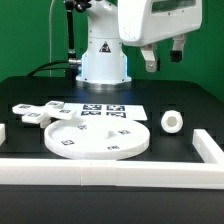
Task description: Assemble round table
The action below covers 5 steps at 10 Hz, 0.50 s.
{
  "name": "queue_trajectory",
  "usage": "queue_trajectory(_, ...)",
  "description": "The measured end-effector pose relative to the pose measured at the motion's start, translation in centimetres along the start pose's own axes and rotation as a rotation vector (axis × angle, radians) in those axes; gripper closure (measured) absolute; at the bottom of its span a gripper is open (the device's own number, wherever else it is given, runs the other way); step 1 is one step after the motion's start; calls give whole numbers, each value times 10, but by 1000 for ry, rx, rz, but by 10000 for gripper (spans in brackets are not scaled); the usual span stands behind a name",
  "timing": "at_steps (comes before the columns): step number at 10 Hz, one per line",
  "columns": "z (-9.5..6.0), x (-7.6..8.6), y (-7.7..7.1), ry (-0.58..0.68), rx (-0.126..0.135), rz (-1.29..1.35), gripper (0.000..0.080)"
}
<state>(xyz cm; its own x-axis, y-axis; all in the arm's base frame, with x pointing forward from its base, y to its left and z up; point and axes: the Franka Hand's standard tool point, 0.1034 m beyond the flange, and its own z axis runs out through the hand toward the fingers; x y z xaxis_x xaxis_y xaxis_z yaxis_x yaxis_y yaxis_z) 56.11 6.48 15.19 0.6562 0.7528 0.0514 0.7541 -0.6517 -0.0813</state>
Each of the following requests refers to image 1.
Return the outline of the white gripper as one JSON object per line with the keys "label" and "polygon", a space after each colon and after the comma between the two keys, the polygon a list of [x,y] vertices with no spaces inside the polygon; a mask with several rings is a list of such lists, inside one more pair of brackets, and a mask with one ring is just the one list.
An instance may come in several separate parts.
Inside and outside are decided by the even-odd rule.
{"label": "white gripper", "polygon": [[144,46],[141,53],[147,72],[156,72],[158,67],[152,43],[175,36],[170,59],[179,63],[185,33],[199,29],[202,23],[202,0],[118,0],[117,6],[120,38],[127,46]]}

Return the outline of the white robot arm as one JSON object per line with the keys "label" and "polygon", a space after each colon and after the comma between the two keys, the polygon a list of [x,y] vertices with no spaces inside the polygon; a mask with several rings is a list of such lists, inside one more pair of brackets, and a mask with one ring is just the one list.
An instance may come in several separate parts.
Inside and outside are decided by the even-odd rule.
{"label": "white robot arm", "polygon": [[129,86],[127,56],[122,47],[141,49],[146,70],[158,69],[156,44],[171,38],[171,58],[183,58],[186,35],[200,28],[202,0],[91,0],[88,47],[76,78],[82,87],[110,90]]}

